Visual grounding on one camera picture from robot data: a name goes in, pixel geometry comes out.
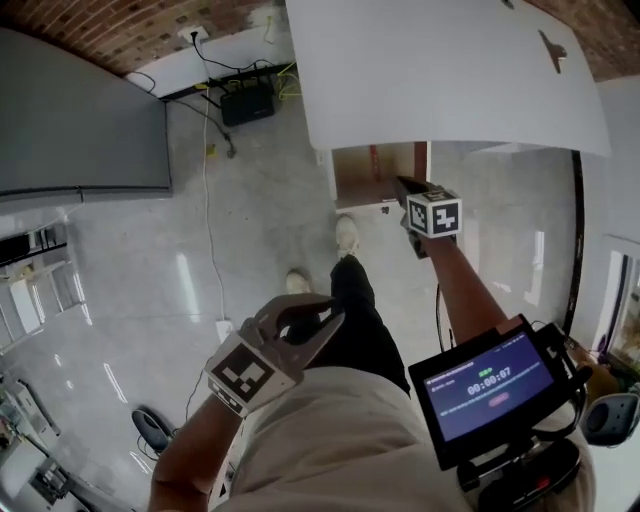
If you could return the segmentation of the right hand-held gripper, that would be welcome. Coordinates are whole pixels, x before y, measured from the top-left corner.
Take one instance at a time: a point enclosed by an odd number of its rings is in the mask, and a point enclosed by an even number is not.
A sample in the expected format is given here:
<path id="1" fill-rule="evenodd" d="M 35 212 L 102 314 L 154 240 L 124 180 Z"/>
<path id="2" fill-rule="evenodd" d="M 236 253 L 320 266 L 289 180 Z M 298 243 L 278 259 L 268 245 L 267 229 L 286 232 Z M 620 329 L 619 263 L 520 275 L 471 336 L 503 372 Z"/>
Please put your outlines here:
<path id="1" fill-rule="evenodd" d="M 442 187 L 428 187 L 423 181 L 396 177 L 396 197 L 404 213 L 401 226 L 418 259 L 429 257 L 421 238 L 457 242 L 462 232 L 462 200 Z"/>

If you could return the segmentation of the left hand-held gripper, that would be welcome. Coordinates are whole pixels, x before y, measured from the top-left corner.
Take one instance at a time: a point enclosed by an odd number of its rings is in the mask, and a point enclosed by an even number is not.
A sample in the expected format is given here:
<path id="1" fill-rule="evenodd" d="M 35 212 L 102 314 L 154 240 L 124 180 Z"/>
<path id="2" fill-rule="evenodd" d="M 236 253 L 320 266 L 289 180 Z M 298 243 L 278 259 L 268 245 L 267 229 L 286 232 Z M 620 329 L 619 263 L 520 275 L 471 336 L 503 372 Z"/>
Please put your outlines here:
<path id="1" fill-rule="evenodd" d="M 277 296 L 231 333 L 207 362 L 211 392 L 244 418 L 290 391 L 340 329 L 345 314 L 321 294 Z"/>

